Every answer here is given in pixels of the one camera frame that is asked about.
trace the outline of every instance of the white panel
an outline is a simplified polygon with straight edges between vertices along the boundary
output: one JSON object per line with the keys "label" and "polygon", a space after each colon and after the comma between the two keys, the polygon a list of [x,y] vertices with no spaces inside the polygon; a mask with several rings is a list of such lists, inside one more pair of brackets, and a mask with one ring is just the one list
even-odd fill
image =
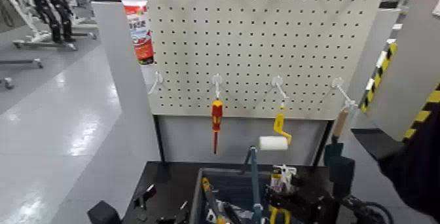
{"label": "white panel", "polygon": [[397,141],[439,84],[440,20],[432,14],[438,1],[411,1],[397,34],[397,52],[367,110],[368,117]]}
{"label": "white panel", "polygon": [[223,77],[224,116],[273,117],[284,79],[286,117],[335,119],[380,0],[149,0],[164,83],[158,115],[210,115],[211,77]]}

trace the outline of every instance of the white pegboard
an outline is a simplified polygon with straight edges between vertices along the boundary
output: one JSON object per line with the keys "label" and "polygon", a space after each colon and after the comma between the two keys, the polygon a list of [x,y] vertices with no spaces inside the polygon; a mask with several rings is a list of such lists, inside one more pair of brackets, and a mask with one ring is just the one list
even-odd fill
{"label": "white pegboard", "polygon": [[148,0],[155,60],[164,82],[150,95],[158,115],[209,116],[223,77],[226,117],[267,117],[281,96],[291,119],[335,119],[380,0]]}

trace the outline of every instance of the yellow pliers handle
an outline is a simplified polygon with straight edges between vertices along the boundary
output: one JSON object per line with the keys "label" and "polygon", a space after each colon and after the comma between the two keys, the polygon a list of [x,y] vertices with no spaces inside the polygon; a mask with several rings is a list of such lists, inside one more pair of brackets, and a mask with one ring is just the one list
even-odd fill
{"label": "yellow pliers handle", "polygon": [[290,224],[290,212],[287,210],[269,206],[269,211],[272,212],[270,215],[270,224],[275,224],[276,215],[278,212],[284,213],[284,224]]}

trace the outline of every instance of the red screwdriver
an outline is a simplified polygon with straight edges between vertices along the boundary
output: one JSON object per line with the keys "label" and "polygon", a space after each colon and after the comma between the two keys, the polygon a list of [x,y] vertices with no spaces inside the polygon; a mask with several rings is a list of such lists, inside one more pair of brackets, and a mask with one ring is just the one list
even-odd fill
{"label": "red screwdriver", "polygon": [[220,131],[221,117],[223,116],[223,103],[215,100],[212,103],[212,131],[214,132],[214,154],[217,154],[217,140]]}

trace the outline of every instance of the wooden handle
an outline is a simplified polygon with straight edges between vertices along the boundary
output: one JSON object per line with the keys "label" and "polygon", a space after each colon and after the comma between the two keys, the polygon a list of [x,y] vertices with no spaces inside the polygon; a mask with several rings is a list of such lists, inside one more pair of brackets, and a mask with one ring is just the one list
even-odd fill
{"label": "wooden handle", "polygon": [[335,131],[333,132],[333,135],[335,137],[340,136],[342,129],[344,128],[344,123],[345,123],[345,119],[347,118],[347,115],[348,115],[348,109],[344,109],[339,113],[338,120],[336,121]]}

